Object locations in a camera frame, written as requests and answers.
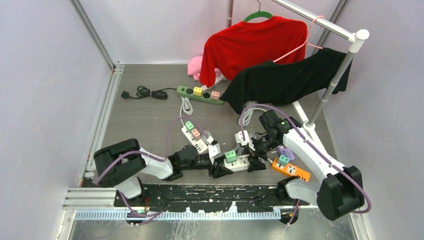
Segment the small white power strip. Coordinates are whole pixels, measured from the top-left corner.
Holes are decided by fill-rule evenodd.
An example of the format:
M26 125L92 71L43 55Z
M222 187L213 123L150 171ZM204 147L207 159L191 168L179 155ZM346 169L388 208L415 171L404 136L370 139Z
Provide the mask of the small white power strip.
M250 165L249 157L249 154L240 155L236 157L236 161L230 163L225 160L224 166L233 172L246 171Z

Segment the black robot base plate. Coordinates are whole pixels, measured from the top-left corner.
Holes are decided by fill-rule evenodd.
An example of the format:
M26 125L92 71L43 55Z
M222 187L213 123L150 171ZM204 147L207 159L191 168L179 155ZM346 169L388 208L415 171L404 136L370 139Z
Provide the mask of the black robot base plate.
M276 185L142 184L141 195L123 200L115 195L115 207L147 207L150 211L182 213L228 212L235 205L238 213L269 212L274 207L292 208L294 199L283 196Z

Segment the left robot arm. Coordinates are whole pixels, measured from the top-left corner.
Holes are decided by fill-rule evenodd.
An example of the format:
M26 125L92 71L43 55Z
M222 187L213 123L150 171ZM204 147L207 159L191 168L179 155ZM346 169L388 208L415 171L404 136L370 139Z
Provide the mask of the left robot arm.
M115 188L133 206L141 206L146 200L142 181L138 174L154 176L165 182L183 177L184 171L208 170L213 178L232 175L225 167L224 156L210 159L208 153L199 154L192 145L186 145L174 154L163 158L139 145L135 138L104 147L94 153L97 179L94 184L101 188Z

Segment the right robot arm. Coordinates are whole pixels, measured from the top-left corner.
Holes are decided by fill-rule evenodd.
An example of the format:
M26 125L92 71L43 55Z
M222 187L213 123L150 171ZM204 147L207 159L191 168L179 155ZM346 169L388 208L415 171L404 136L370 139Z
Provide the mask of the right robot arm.
M268 152L283 145L294 152L316 176L318 183L307 181L298 174L299 167L290 172L286 164L281 171L289 177L277 185L277 198L283 205L294 201L304 201L318 206L320 212L330 221L349 214L363 214L371 209L371 201L363 189L360 170L346 167L332 158L325 150L320 150L311 137L293 117L277 116L278 109L264 112L259 121L266 131L259 139L249 137L243 129L236 133L238 144L250 148L255 156L267 158Z

